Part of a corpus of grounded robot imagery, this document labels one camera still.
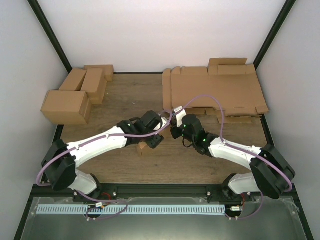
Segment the brown cardboard box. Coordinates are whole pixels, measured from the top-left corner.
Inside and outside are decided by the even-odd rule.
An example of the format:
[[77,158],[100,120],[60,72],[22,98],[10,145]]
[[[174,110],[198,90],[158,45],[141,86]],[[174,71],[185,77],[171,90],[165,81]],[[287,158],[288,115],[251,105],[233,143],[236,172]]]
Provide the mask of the brown cardboard box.
[[150,153],[151,148],[147,145],[146,142],[140,142],[136,146],[137,154],[140,157],[145,157]]

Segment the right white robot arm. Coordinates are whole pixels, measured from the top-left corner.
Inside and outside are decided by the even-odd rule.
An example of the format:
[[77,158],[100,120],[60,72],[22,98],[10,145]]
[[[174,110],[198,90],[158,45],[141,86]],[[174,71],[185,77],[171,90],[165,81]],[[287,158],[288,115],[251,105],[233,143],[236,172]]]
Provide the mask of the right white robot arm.
[[263,196],[278,199],[284,192],[292,190],[296,173],[273,145],[246,146],[225,140],[205,131],[194,114],[175,116],[170,125],[172,137],[190,142],[199,154],[224,159],[250,170],[246,174],[233,173],[223,182],[225,200],[232,202],[240,194],[249,192],[260,192]]

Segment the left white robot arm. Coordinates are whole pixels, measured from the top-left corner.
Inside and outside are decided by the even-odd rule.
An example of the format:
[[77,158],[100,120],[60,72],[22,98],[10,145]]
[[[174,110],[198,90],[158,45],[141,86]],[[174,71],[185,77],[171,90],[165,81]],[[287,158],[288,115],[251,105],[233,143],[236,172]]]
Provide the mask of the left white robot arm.
[[104,153],[145,142],[156,148],[164,137],[159,134],[167,126],[167,119],[150,110],[142,117],[123,120],[111,129],[77,142],[56,140],[42,161],[48,185],[54,191],[72,189],[81,192],[91,202],[102,196],[102,185],[94,174],[87,174],[79,167]]

